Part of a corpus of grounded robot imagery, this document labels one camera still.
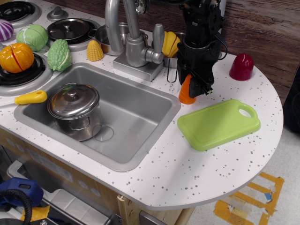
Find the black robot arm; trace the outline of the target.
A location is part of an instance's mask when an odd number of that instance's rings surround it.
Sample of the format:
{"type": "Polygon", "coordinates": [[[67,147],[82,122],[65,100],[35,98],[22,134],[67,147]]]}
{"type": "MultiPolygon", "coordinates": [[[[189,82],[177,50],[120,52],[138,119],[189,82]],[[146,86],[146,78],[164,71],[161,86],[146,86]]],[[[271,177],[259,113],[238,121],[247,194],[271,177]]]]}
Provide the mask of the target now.
{"type": "Polygon", "coordinates": [[[179,82],[191,75],[188,95],[195,98],[212,92],[214,64],[224,59],[220,35],[224,18],[218,0],[187,0],[180,4],[186,25],[185,36],[178,44],[177,70],[179,82]]]}

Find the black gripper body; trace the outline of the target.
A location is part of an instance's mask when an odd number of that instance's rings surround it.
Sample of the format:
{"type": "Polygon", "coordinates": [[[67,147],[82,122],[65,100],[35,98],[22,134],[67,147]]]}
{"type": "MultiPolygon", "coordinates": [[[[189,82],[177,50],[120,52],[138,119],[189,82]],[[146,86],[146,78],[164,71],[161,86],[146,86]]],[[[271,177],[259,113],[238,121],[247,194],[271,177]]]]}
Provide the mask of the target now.
{"type": "Polygon", "coordinates": [[[212,67],[219,60],[220,41],[213,41],[207,47],[194,49],[185,43],[178,44],[177,62],[186,63],[190,69],[190,74],[200,76],[213,74],[212,67]]]}

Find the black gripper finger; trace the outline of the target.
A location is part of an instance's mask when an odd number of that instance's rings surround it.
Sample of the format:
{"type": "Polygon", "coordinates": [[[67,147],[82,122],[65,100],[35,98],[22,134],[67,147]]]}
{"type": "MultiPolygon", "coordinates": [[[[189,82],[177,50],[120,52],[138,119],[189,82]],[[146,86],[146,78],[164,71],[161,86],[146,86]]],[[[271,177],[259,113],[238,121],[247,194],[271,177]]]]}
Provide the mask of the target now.
{"type": "Polygon", "coordinates": [[[177,62],[178,78],[180,85],[182,85],[186,77],[190,74],[190,69],[186,63],[177,62]]]}
{"type": "Polygon", "coordinates": [[[204,74],[194,76],[191,74],[189,84],[189,96],[195,98],[199,95],[209,95],[212,93],[212,85],[214,84],[213,74],[204,74]]]}

